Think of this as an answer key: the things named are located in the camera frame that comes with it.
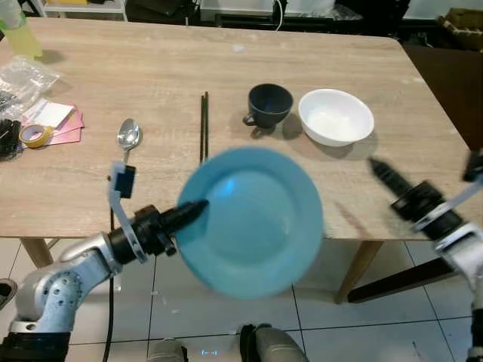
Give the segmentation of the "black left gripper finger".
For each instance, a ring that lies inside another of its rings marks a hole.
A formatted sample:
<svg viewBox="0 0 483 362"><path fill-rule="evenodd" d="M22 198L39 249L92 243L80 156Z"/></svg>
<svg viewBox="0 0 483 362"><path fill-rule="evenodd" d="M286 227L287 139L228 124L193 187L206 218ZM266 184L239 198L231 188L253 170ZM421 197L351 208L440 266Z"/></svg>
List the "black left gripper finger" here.
<svg viewBox="0 0 483 362"><path fill-rule="evenodd" d="M175 208L175 230L183 230L184 227L196 221L207 207L208 200L205 199L180 204Z"/></svg>

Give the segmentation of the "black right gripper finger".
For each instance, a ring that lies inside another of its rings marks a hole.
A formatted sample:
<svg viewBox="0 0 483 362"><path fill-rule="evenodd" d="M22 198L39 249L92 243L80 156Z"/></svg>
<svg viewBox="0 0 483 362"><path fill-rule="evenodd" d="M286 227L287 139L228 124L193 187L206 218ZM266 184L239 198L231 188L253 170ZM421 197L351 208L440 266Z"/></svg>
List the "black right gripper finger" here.
<svg viewBox="0 0 483 362"><path fill-rule="evenodd" d="M397 198L403 197L413 187L389 162L374 156L370 156L367 162L374 176Z"/></svg>

